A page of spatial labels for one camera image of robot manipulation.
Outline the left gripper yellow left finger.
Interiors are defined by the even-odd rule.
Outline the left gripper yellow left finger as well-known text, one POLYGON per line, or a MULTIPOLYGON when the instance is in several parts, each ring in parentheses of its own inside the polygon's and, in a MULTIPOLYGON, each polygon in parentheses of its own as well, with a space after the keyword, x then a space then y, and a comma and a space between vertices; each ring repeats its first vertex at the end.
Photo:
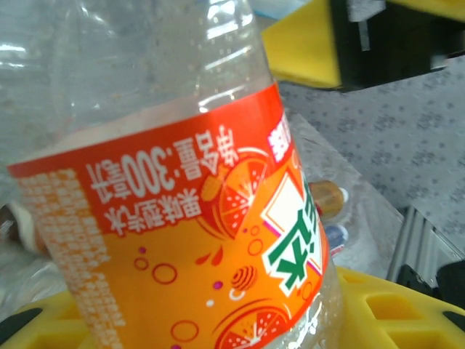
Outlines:
POLYGON ((25 305, 1 322, 1 349, 93 347, 93 337, 68 291, 25 305))

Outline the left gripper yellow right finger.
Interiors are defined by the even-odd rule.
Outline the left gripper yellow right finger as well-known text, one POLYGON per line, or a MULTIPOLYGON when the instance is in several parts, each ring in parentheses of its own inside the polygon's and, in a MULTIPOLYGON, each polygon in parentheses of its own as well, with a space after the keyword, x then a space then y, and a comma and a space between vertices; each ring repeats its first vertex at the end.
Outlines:
POLYGON ((342 267, 339 348, 463 348, 464 310, 342 267))

